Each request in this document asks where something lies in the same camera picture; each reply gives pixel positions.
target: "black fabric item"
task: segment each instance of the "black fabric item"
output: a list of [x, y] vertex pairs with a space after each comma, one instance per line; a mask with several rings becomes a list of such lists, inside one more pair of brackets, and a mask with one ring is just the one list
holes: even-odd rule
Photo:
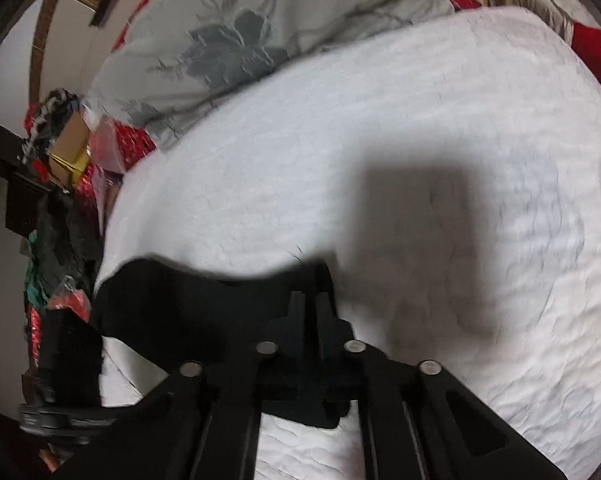
[[98, 376], [103, 339], [69, 309], [47, 310], [36, 385], [46, 403], [70, 408], [101, 405]]
[[[331, 275], [323, 262], [301, 264], [270, 278], [220, 281], [156, 260], [135, 260], [103, 283], [90, 322], [102, 335], [123, 341], [171, 373], [189, 360], [223, 362], [234, 349], [262, 340], [269, 320], [287, 316], [292, 291], [310, 299], [328, 292], [334, 307]], [[316, 359], [311, 354], [302, 358], [299, 398], [264, 402], [263, 412], [308, 426], [336, 427], [349, 403], [321, 400]]]
[[37, 229], [38, 274], [47, 296], [71, 276], [91, 299], [103, 248], [78, 204], [58, 189], [50, 192], [39, 203]]

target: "white cloth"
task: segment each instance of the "white cloth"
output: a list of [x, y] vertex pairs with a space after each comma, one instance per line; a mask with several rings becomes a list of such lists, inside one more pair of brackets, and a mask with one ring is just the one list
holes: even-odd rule
[[[525, 10], [235, 96], [126, 176], [100, 282], [151, 254], [235, 276], [321, 255], [359, 338], [441, 361], [570, 480], [601, 462], [601, 87]], [[258, 475], [362, 478], [356, 427], [265, 416]]]

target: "bed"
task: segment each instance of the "bed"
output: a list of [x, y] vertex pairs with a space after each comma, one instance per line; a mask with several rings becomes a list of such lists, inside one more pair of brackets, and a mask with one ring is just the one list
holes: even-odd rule
[[[126, 175], [99, 283], [141, 256], [236, 277], [320, 256], [358, 338], [442, 362], [570, 480], [601, 463], [601, 87], [525, 10], [387, 32], [234, 94]], [[105, 347], [105, 404], [164, 376]], [[263, 416], [257, 476], [363, 478], [356, 410], [336, 430]]]

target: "mattress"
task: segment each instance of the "mattress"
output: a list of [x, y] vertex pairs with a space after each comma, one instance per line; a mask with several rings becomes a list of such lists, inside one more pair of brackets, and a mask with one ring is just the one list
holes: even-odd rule
[[[570, 480], [601, 462], [601, 87], [523, 9], [388, 32], [235, 95], [126, 175], [99, 282], [152, 254], [236, 277], [321, 256], [358, 338], [442, 362]], [[109, 405], [146, 393], [121, 348]], [[263, 416], [258, 478], [358, 479], [362, 460], [355, 407], [330, 431]]]

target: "brown tile strip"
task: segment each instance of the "brown tile strip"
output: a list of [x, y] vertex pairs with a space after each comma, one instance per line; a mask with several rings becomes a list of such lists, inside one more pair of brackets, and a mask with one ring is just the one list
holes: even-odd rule
[[52, 18], [58, 0], [43, 0], [34, 31], [34, 42], [32, 43], [32, 58], [29, 65], [29, 102], [40, 101], [40, 74], [42, 72], [42, 60], [45, 54], [47, 35], [52, 26]]

